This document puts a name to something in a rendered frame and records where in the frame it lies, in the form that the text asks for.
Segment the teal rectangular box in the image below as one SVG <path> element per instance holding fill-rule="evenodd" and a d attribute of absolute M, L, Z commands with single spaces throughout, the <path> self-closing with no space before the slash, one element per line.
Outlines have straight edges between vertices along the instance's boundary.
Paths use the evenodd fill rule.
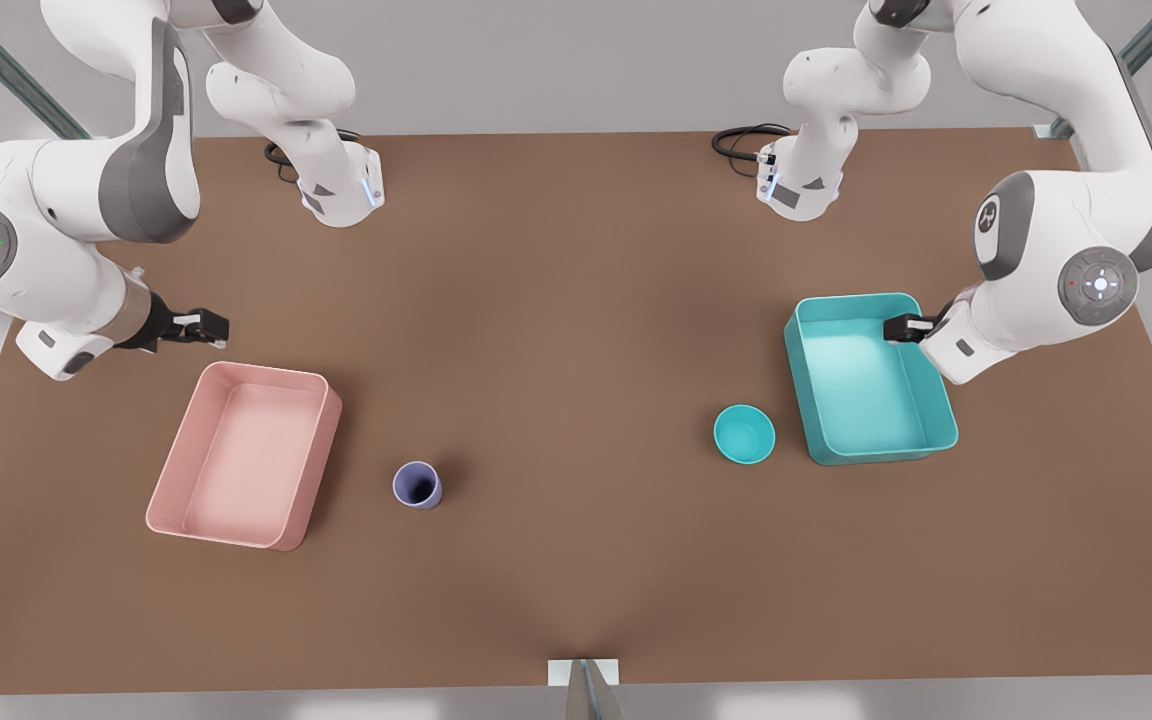
<path fill-rule="evenodd" d="M 943 378 L 882 324 L 920 314 L 908 293 L 801 300 L 783 329 L 810 457 L 824 467 L 929 457 L 958 429 Z"/>

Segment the pink rectangular box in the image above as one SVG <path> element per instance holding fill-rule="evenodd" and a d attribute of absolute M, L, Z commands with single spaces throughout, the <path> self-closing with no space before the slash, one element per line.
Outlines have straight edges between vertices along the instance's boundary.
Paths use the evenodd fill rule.
<path fill-rule="evenodd" d="M 291 551 L 306 535 L 342 401 L 323 376 L 202 370 L 145 521 L 156 533 Z"/>

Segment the silver frame post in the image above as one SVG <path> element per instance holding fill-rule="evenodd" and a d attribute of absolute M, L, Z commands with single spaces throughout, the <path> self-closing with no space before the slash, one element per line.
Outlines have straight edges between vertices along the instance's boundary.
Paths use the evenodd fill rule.
<path fill-rule="evenodd" d="M 1076 124 L 1087 127 L 1087 142 L 1112 143 L 1112 132 L 1129 135 L 1128 123 L 1147 126 L 1134 74 L 1152 58 L 1152 18 L 1124 50 L 1114 50 L 1087 24 L 1075 0 L 1009 0 L 1006 20 L 991 38 L 1001 50 L 1011 40 L 1024 56 L 1006 56 L 1001 94 L 1058 115 L 1036 126 L 1039 141 L 1071 138 Z"/>
<path fill-rule="evenodd" d="M 0 44 L 0 85 L 59 138 L 92 138 L 76 118 Z"/>
<path fill-rule="evenodd" d="M 626 720 L 614 696 L 617 659 L 561 659 L 547 662 L 548 685 L 566 688 L 564 720 Z"/>

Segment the purple cup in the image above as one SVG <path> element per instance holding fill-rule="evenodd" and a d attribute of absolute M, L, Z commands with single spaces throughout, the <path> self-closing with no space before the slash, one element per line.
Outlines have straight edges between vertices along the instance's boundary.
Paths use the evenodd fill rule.
<path fill-rule="evenodd" d="M 433 509 L 442 501 L 444 484 L 435 468 L 424 461 L 406 462 L 394 473 L 393 495 L 410 509 Z"/>

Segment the teal bowl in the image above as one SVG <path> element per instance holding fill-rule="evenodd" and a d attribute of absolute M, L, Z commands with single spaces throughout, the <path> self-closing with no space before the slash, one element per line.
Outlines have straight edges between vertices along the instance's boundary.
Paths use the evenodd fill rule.
<path fill-rule="evenodd" d="M 776 430 L 759 407 L 723 407 L 713 425 L 714 442 L 723 457 L 742 465 L 758 464 L 770 457 L 776 445 Z"/>

